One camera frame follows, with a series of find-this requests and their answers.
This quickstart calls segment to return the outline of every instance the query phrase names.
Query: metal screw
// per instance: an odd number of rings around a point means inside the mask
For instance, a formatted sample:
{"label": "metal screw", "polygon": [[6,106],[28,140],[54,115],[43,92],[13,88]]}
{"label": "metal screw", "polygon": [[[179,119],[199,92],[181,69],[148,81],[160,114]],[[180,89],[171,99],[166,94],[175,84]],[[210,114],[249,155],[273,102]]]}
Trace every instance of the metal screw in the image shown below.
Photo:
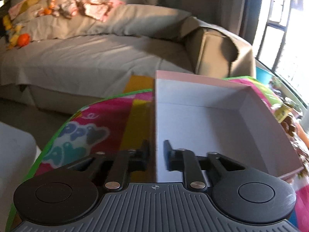
{"label": "metal screw", "polygon": [[120,187],[120,184],[116,181],[110,181],[105,184],[105,187],[108,189],[117,189]]}
{"label": "metal screw", "polygon": [[195,189],[202,189],[206,187],[205,183],[201,181],[193,181],[191,182],[190,186]]}

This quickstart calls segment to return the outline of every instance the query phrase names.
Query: dark floor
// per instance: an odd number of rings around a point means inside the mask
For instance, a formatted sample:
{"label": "dark floor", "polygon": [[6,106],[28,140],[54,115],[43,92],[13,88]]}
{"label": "dark floor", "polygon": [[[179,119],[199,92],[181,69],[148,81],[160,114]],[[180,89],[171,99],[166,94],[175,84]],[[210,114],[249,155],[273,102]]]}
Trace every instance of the dark floor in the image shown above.
{"label": "dark floor", "polygon": [[0,122],[31,133],[40,149],[44,148],[69,117],[67,114],[38,110],[32,106],[0,99]]}

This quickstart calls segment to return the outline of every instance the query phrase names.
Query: window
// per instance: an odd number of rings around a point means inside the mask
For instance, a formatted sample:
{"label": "window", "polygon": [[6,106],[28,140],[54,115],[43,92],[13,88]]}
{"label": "window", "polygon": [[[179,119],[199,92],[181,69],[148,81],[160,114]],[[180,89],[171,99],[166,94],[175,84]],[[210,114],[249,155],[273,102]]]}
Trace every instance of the window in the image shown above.
{"label": "window", "polygon": [[293,8],[293,0],[262,0],[253,52],[307,104],[309,0],[304,0],[303,7],[303,11]]}

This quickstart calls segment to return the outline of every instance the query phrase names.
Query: ribbed gray surface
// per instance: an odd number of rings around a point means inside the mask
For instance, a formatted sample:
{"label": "ribbed gray surface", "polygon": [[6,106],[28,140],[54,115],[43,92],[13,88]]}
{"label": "ribbed gray surface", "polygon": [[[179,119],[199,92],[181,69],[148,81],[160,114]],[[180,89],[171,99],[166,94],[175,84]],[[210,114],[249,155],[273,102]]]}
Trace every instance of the ribbed gray surface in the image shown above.
{"label": "ribbed gray surface", "polygon": [[119,193],[106,194],[87,217],[62,226],[23,222],[15,232],[293,232],[289,222],[251,226],[228,219],[203,193],[181,183],[131,183]]}

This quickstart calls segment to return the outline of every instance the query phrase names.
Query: open box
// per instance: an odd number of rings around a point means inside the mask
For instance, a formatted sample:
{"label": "open box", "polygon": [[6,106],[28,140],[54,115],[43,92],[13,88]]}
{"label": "open box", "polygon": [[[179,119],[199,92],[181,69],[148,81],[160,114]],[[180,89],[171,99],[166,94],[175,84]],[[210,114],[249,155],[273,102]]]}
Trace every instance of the open box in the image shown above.
{"label": "open box", "polygon": [[204,76],[157,71],[155,77],[155,142],[157,182],[181,182],[168,172],[163,142],[197,156],[217,152],[281,179],[302,164],[281,125],[244,84]]}

